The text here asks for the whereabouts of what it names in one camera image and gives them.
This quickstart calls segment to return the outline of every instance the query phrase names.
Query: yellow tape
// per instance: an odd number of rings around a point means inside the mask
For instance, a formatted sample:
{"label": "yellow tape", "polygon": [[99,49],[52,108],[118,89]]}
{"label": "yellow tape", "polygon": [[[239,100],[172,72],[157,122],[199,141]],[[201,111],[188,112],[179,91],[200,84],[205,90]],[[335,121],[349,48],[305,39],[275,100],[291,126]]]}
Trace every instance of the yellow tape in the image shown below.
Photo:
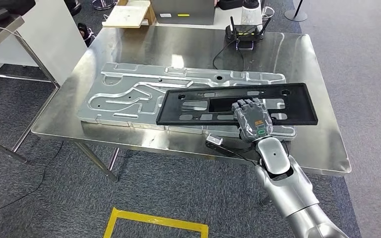
{"label": "yellow tape", "polygon": [[110,238],[113,233],[113,229],[116,224],[117,218],[128,219],[137,222],[146,222],[166,227],[174,227],[179,229],[190,230],[194,232],[201,232],[201,238],[208,238],[208,226],[200,223],[185,222],[170,218],[156,217],[145,214],[139,214],[135,212],[127,212],[118,210],[115,207],[112,209],[112,213],[107,223],[106,231],[103,238]]}

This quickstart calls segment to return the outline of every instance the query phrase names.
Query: machined metal plate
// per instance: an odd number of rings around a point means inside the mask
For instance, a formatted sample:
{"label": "machined metal plate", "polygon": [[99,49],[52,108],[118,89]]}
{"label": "machined metal plate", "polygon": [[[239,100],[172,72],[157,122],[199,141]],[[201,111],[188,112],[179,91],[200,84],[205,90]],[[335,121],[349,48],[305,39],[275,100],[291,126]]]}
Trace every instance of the machined metal plate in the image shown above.
{"label": "machined metal plate", "polygon": [[[234,125],[156,125],[167,90],[281,83],[286,79],[277,73],[106,63],[77,115],[89,123],[239,137]],[[284,106],[281,99],[263,100],[268,109]],[[293,126],[274,126],[273,131],[280,140],[296,137]]]}

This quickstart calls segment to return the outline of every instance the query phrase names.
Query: robot finger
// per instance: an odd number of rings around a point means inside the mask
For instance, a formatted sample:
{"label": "robot finger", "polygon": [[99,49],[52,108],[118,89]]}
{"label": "robot finger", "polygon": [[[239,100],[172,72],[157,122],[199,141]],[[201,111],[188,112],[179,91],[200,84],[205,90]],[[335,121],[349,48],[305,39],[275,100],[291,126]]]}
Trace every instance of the robot finger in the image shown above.
{"label": "robot finger", "polygon": [[262,103],[262,101],[259,98],[253,98],[254,103]]}
{"label": "robot finger", "polygon": [[251,106],[249,105],[249,104],[244,104],[243,106],[242,106],[242,109],[243,110],[247,110],[248,108],[250,108]]}
{"label": "robot finger", "polygon": [[252,101],[252,100],[250,100],[250,99],[245,99],[245,102],[247,103],[247,104],[249,104],[249,106],[253,106],[253,104],[254,104],[254,102]]}
{"label": "robot finger", "polygon": [[234,112],[237,108],[239,108],[240,106],[239,106],[239,104],[238,103],[233,103],[232,105],[231,105],[231,111],[232,112]]}
{"label": "robot finger", "polygon": [[243,100],[243,99],[239,99],[237,100],[237,103],[240,105],[240,106],[243,106],[246,104],[246,102]]}

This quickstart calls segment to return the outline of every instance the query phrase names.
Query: metal rod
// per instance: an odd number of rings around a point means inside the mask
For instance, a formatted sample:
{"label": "metal rod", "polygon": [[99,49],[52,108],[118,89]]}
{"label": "metal rod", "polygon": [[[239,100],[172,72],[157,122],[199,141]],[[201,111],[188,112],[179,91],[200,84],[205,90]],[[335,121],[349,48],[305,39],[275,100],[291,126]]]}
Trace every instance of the metal rod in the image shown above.
{"label": "metal rod", "polygon": [[116,158],[118,157],[120,148],[116,148],[115,151],[113,152],[112,158],[110,159],[110,164],[109,164],[109,170],[112,171],[113,166],[115,165]]}
{"label": "metal rod", "polygon": [[0,74],[0,78],[21,79],[21,80],[28,80],[28,81],[37,81],[37,82],[51,83],[51,81],[46,80],[46,79],[24,77],[24,76],[15,76],[15,75],[5,75],[5,74]]}
{"label": "metal rod", "polygon": [[60,85],[58,82],[56,82],[56,79],[53,77],[53,75],[48,71],[48,69],[45,67],[43,62],[39,59],[39,57],[34,53],[34,51],[31,49],[31,47],[28,45],[24,39],[21,37],[15,37],[18,42],[21,44],[21,46],[25,49],[25,51],[30,55],[30,57],[34,60],[34,62],[37,64],[37,66],[43,71],[45,76],[55,85],[55,87],[60,88]]}
{"label": "metal rod", "polygon": [[19,147],[21,146],[22,142],[24,142],[25,138],[27,138],[28,133],[30,133],[31,128],[33,127],[34,123],[36,123],[37,119],[41,116],[47,105],[50,103],[52,98],[56,95],[59,88],[55,88],[53,92],[50,94],[50,96],[46,99],[43,106],[40,108],[40,110],[37,112],[37,114],[34,116],[34,118],[31,120],[30,124],[27,126],[27,128],[22,133],[21,137],[18,139],[17,143],[13,146],[12,151],[17,152]]}
{"label": "metal rod", "polygon": [[90,148],[88,148],[84,143],[74,142],[74,144],[112,181],[117,181],[118,177],[116,177],[107,167],[101,162],[101,160],[94,154]]}
{"label": "metal rod", "polygon": [[14,152],[12,152],[12,151],[6,149],[6,148],[3,147],[2,145],[0,145],[0,151],[1,151],[2,153],[6,154],[6,155],[9,155],[10,157],[12,157],[12,158],[14,158],[14,159],[16,159],[16,160],[22,162],[23,164],[25,164],[25,163],[28,162],[28,160],[27,160],[26,158],[24,158],[24,157],[22,157],[22,156],[20,156],[20,155],[18,155],[18,154],[16,154],[16,153],[14,153]]}
{"label": "metal rod", "polygon": [[300,0],[299,6],[297,7],[297,10],[296,10],[296,13],[294,13],[294,17],[296,17],[297,14],[299,14],[299,10],[300,10],[300,7],[302,6],[302,2],[303,2],[303,0]]}

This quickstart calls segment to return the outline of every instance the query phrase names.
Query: metal table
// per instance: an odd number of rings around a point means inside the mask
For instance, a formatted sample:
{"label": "metal table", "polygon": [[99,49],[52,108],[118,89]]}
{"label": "metal table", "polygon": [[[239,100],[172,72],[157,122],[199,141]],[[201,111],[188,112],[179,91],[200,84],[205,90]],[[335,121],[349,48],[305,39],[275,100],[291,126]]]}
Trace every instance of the metal table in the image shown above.
{"label": "metal table", "polygon": [[[17,29],[24,24],[24,20],[21,16],[18,15],[12,15],[7,20],[0,21],[0,44],[13,33],[19,36],[19,33],[17,32]],[[30,80],[30,81],[38,81],[38,82],[48,82],[52,83],[55,86],[55,89],[50,94],[50,96],[47,98],[41,109],[37,112],[37,114],[34,116],[32,121],[29,123],[27,128],[24,130],[23,134],[20,136],[18,141],[15,143],[13,148],[11,150],[5,148],[4,146],[0,145],[0,151],[7,154],[8,156],[22,162],[27,163],[28,160],[19,154],[17,154],[17,150],[21,146],[21,144],[24,142],[25,138],[27,137],[28,133],[31,130],[31,127],[33,126],[34,122],[37,120],[39,115],[42,113],[43,109],[47,106],[47,104],[50,102],[50,100],[54,97],[56,92],[59,89],[59,84],[56,82],[54,77],[50,74],[50,72],[47,70],[46,66],[41,62],[41,60],[37,57],[37,55],[34,53],[34,51],[31,49],[31,47],[28,45],[28,43],[16,36],[15,38],[20,43],[20,45],[24,48],[24,50],[29,54],[29,56],[34,60],[34,62],[37,64],[37,66],[43,71],[44,75],[47,77],[47,79],[40,79],[40,78],[32,78],[32,77],[24,77],[24,76],[17,76],[17,75],[6,75],[6,74],[0,74],[0,78],[6,78],[6,79],[20,79],[20,80]]]}
{"label": "metal table", "polygon": [[[73,141],[110,179],[116,152],[109,167],[84,143],[98,143],[132,150],[219,159],[226,158],[206,148],[206,135],[130,128],[81,122],[77,112],[93,81],[106,62],[129,62],[161,66],[212,68],[212,59],[224,46],[224,31],[179,27],[142,26],[140,29],[103,28],[72,75],[50,101],[32,132],[43,138]],[[216,66],[242,70],[240,55],[227,49]],[[323,82],[310,37],[303,34],[266,33],[254,51],[244,52],[245,70],[283,73],[288,82],[305,82],[319,123],[297,126],[290,153],[306,172],[344,175],[351,172],[341,133]],[[236,146],[239,139],[228,139]]]}

